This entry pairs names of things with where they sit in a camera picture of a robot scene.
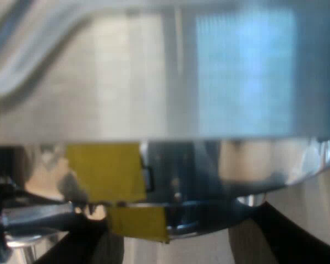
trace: yellow sticker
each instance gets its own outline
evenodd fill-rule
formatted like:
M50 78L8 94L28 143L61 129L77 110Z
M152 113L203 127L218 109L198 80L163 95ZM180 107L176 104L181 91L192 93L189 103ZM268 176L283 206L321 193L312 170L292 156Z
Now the yellow sticker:
M110 207L107 213L108 224L118 235L169 242L163 207Z
M65 155L90 202L146 199L138 144L69 145Z

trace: metal surface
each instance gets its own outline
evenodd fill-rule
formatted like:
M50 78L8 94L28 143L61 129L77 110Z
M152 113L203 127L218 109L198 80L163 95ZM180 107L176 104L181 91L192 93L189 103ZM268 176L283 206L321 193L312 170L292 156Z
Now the metal surface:
M330 141L315 139L149 142L140 145L153 189L153 204L231 199L299 183L330 167ZM65 146L0 148L2 164L21 188L53 200L88 202L83 175L69 167Z
M277 210L330 245L330 170L302 184L267 195Z
M330 0L32 6L0 54L0 96L35 73L2 144L330 136Z

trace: yellow tape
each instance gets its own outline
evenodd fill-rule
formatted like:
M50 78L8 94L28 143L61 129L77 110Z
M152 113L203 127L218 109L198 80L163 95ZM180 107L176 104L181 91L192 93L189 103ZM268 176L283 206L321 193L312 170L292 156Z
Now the yellow tape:
M138 144L70 145L65 156L90 202L146 199Z
M158 242L169 242L165 211L162 207L110 207L108 223L119 235Z

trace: shiny metal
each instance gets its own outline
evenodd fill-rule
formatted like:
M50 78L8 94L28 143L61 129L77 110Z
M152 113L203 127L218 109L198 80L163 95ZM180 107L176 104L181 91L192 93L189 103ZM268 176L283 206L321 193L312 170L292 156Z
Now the shiny metal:
M256 194L238 197L237 200L243 205L257 207L266 201L266 194Z
M265 193L330 167L330 140L148 142L146 146L140 145L140 154L151 168L155 187L139 202L155 204ZM11 151L10 174L24 190L53 200L88 202L79 176L68 166L64 145ZM62 184L67 178L69 184Z
M330 137L330 0L39 1L0 54L23 83L2 144Z
M56 229L40 228L36 230L35 234L31 231L31 234L26 236L22 235L19 231L7 233L5 234L5 240L7 246L11 249L25 248L34 246L44 239L56 236L58 233L59 231Z
M330 170L302 184L269 193L267 201L303 230L330 245Z

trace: black object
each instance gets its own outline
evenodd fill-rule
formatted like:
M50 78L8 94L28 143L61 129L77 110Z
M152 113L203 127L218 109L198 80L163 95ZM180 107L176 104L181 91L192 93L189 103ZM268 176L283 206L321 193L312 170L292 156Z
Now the black object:
M330 246L282 215L268 203L251 218L258 224L279 263L330 263Z

